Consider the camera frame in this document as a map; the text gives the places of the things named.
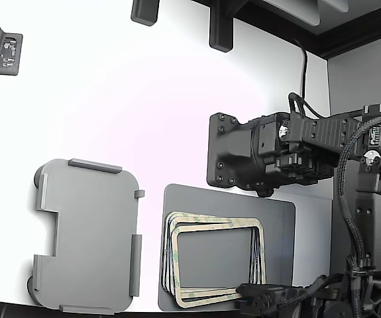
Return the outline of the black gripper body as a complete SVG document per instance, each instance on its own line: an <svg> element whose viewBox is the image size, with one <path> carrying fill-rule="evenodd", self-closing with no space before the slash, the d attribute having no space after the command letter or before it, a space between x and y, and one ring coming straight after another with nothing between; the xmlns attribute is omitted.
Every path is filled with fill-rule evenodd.
<svg viewBox="0 0 381 318"><path fill-rule="evenodd" d="M254 296L242 296L239 311L247 317L303 317L306 288L256 285Z"/></svg>

